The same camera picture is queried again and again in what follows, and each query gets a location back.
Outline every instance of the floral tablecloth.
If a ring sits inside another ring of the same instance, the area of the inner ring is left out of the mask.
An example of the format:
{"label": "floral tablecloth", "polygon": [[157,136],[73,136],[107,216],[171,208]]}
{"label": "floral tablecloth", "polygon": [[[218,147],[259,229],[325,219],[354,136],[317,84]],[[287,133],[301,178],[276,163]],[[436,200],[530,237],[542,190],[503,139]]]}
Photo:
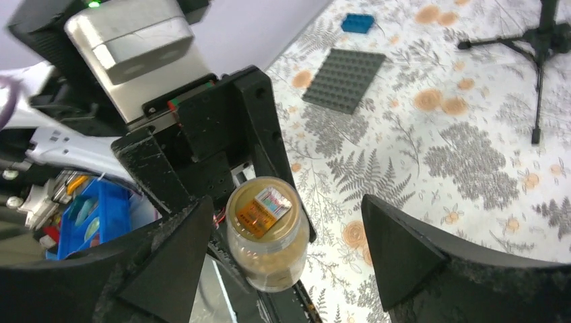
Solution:
{"label": "floral tablecloth", "polygon": [[[460,38],[520,33],[539,10],[533,0],[336,0],[269,68],[319,234],[302,280],[326,322],[390,321],[362,226],[365,193],[488,248],[571,261],[571,58],[548,65],[543,138],[532,147],[533,67],[499,45],[456,49]],[[344,34],[347,13],[378,25]],[[571,20],[571,1],[559,17]],[[301,100],[330,48],[388,57],[351,116]]]}

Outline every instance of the screw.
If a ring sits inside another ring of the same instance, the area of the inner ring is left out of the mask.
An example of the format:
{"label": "screw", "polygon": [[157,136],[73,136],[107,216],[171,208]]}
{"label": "screw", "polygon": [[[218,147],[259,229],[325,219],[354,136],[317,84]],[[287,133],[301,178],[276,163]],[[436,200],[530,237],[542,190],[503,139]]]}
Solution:
{"label": "screw", "polygon": [[20,173],[17,170],[4,170],[2,177],[5,180],[15,180]]}
{"label": "screw", "polygon": [[10,209],[21,207],[22,204],[24,204],[24,200],[18,196],[11,196],[8,198],[8,201],[6,201],[6,206]]}

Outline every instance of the orange label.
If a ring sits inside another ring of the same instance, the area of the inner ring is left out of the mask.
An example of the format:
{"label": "orange label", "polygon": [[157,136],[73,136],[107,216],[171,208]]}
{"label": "orange label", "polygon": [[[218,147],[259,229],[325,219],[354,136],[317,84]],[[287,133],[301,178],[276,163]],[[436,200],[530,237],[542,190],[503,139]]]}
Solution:
{"label": "orange label", "polygon": [[239,210],[238,222],[256,238],[262,238],[277,222],[277,219],[256,200],[250,201]]}

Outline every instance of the glass jar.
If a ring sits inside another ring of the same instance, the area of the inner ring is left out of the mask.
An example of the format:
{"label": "glass jar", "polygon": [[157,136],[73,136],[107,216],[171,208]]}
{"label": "glass jar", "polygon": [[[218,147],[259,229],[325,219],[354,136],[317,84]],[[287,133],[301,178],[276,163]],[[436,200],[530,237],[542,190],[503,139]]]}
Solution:
{"label": "glass jar", "polygon": [[[240,222],[238,214],[268,190],[285,201],[289,210],[262,236],[256,236]],[[226,217],[230,252],[255,289],[276,293],[297,283],[307,258],[309,222],[294,188],[279,178],[249,180],[230,196]]]}

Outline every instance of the fern leaf print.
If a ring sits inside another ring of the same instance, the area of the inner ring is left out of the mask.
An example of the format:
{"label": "fern leaf print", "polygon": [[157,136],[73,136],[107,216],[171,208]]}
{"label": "fern leaf print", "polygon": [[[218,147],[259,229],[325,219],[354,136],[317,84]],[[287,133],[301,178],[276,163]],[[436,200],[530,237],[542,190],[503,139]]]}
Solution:
{"label": "fern leaf print", "polygon": [[533,210],[547,219],[549,227],[558,229],[559,240],[571,234],[571,201],[568,196],[565,196],[561,204],[552,199],[549,203],[535,205]]}
{"label": "fern leaf print", "polygon": [[308,55],[328,50],[335,45],[341,34],[339,25],[328,19],[317,19],[307,30],[300,35],[296,42],[302,59]]}
{"label": "fern leaf print", "polygon": [[306,120],[307,132],[316,136],[315,152],[326,158],[340,154],[344,143],[357,145],[369,126],[362,110],[351,116],[310,105],[304,109],[302,118]]}
{"label": "fern leaf print", "polygon": [[424,156],[429,175],[452,178],[463,199],[481,200],[485,210],[502,210],[518,198],[518,182],[502,171],[506,158],[492,148],[487,132],[461,122],[440,136],[446,145],[431,147]]}
{"label": "fern leaf print", "polygon": [[341,193],[347,193],[343,202],[353,202],[353,211],[361,209],[361,199],[365,194],[373,194],[402,209],[406,202],[414,196],[408,184],[411,174],[404,180],[397,180],[393,161],[389,158],[385,168],[381,166],[376,149],[369,155],[362,150],[346,158],[335,158],[327,162],[331,174]]}

